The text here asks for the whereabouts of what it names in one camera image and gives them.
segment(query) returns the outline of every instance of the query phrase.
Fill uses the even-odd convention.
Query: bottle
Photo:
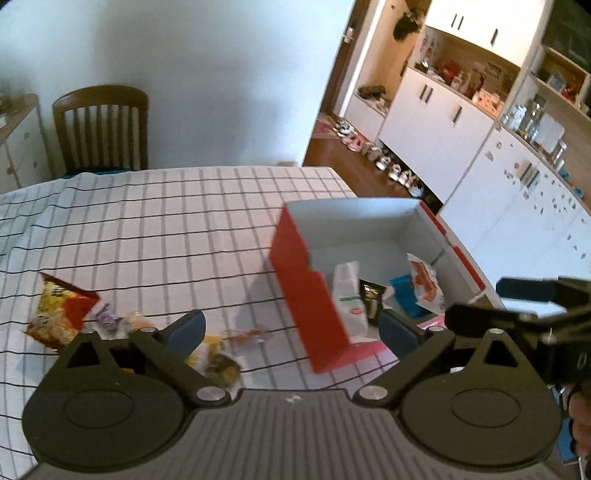
[[[452,80],[452,84],[450,85],[454,90],[459,90],[462,85],[462,75],[463,72],[460,71]]]

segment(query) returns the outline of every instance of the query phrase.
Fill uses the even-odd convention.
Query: checkered tablecloth
[[[22,332],[41,293],[40,271],[159,327],[201,309],[210,333],[272,331],[236,357],[236,389],[353,392],[393,365],[385,352],[312,373],[268,258],[284,202],[354,196],[331,168],[284,167],[82,174],[0,196],[0,477],[18,478],[35,464],[22,409],[56,360]]]

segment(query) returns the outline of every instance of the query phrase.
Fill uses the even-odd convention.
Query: storage box
[[[420,200],[323,199],[284,206],[271,262],[315,372],[340,368],[386,348],[379,340],[350,343],[331,299],[335,266],[357,260],[361,279],[387,286],[389,279],[410,272],[407,253],[435,268],[446,307],[466,302],[485,288]]]

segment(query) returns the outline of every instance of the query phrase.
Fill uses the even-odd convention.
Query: rug
[[[316,126],[314,127],[312,138],[321,138],[323,140],[338,140],[339,136],[335,133],[334,130],[332,130],[334,125],[335,121],[331,117],[329,117],[325,113],[321,113],[316,120]]]

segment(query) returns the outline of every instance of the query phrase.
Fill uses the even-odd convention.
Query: human hand
[[[573,452],[586,456],[591,452],[591,398],[581,391],[575,391],[569,398],[569,415],[573,420],[571,434],[574,439]]]

